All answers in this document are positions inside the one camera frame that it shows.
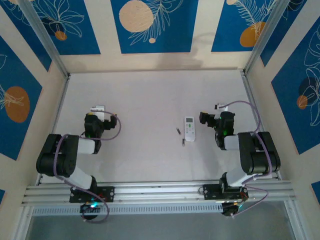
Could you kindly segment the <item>white remote control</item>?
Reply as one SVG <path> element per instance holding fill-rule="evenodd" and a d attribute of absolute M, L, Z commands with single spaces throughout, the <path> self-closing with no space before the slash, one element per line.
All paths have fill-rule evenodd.
<path fill-rule="evenodd" d="M 184 118 L 184 139 L 186 142 L 194 142 L 196 140 L 195 119 L 191 116 Z"/>

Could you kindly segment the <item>black controller board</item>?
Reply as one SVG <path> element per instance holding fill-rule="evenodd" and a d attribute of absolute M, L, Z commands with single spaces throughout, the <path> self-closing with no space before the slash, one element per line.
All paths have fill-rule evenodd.
<path fill-rule="evenodd" d="M 95 219 L 100 211 L 97 202 L 86 202 L 80 206 L 81 218 L 84 222 Z"/>
<path fill-rule="evenodd" d="M 244 201 L 222 203 L 222 215 L 226 217 L 233 217 L 237 215 L 239 213 L 239 209 L 242 207 L 244 203 Z"/>

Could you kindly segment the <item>aluminium side rail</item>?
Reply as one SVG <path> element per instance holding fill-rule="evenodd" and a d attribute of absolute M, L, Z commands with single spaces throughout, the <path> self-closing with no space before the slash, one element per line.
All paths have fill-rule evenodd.
<path fill-rule="evenodd" d="M 245 75 L 245 71 L 243 69 L 240 69 L 240 74 L 241 74 L 241 78 L 243 81 L 243 85 L 244 85 L 249 103 L 251 103 L 257 110 L 259 110 L 258 105 L 255 100 L 255 97 L 254 97 L 254 94 L 253 94 L 253 91 L 252 91 L 252 88 L 251 88 L 251 85 L 250 85 L 250 81 L 248 80 L 248 78 Z M 254 110 L 254 108 L 251 108 L 251 109 L 252 109 L 252 114 L 253 114 L 256 126 L 257 127 L 259 126 L 260 132 L 264 132 L 265 128 L 264 128 L 262 120 L 259 120 L 259 117 L 258 117 L 256 110 Z M 277 179 L 278 181 L 282 180 L 282 176 L 279 171 L 272 173 L 272 178 Z"/>
<path fill-rule="evenodd" d="M 56 128 L 57 128 L 57 124 L 58 124 L 58 120 L 59 120 L 59 117 L 60 117 L 60 113 L 61 113 L 61 110 L 62 110 L 62 107 L 63 107 L 63 104 L 64 104 L 64 99 L 65 99 L 65 96 L 66 96 L 66 93 L 67 93 L 67 90 L 68 90 L 68 86 L 69 86 L 69 82 L 70 82 L 70 76 L 71 75 L 68 76 L 68 78 L 65 80 L 65 83 L 63 85 L 62 93 L 61 93 L 61 96 L 60 96 L 60 99 L 59 99 L 59 102 L 58 102 L 58 107 L 57 107 L 57 110 L 56 110 L 56 113 L 55 113 L 55 118 L 54 118 L 53 125 L 52 125 L 51 131 L 50 131 L 51 134 L 54 134 L 55 131 L 56 131 Z"/>

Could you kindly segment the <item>aluminium frame rail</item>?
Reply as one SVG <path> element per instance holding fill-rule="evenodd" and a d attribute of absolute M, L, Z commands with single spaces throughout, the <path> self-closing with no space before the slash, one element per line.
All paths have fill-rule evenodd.
<path fill-rule="evenodd" d="M 101 187 L 115 187 L 113 204 L 167 204 L 202 203 L 203 185 L 218 184 L 218 180 L 164 181 L 164 182 L 99 182 Z M 249 201 L 265 196 L 267 201 L 296 200 L 292 184 L 276 178 L 258 179 L 248 184 Z M 69 203 L 70 188 L 62 183 L 41 183 L 28 186 L 22 198 L 22 206 L 57 206 Z"/>

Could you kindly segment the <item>aluminium corner post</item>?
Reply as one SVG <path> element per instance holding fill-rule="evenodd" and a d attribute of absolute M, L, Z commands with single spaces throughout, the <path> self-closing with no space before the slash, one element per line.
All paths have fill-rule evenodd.
<path fill-rule="evenodd" d="M 63 77 L 68 80 L 70 73 L 64 65 L 55 44 L 53 43 L 32 3 L 29 0 L 17 0 L 17 3 L 49 57 L 55 63 Z"/>
<path fill-rule="evenodd" d="M 256 60 L 260 57 L 262 51 L 264 50 L 266 44 L 268 43 L 272 33 L 274 32 L 277 24 L 279 23 L 285 9 L 287 8 L 290 0 L 276 0 L 275 6 L 271 11 L 266 24 L 257 39 L 255 46 L 249 56 L 249 59 L 243 69 L 244 75 L 247 77 L 251 68 L 255 64 Z"/>

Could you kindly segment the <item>aluminium frame leg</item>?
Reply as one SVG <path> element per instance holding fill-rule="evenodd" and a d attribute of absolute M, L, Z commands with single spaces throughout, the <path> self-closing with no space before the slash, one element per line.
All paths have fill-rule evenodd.
<path fill-rule="evenodd" d="M 33 211 L 33 206 L 21 206 L 19 208 L 10 240 L 26 240 Z"/>
<path fill-rule="evenodd" d="M 286 212 L 289 218 L 289 222 L 290 222 L 295 240 L 307 240 L 295 201 L 290 199 L 285 200 L 284 205 L 286 208 Z"/>

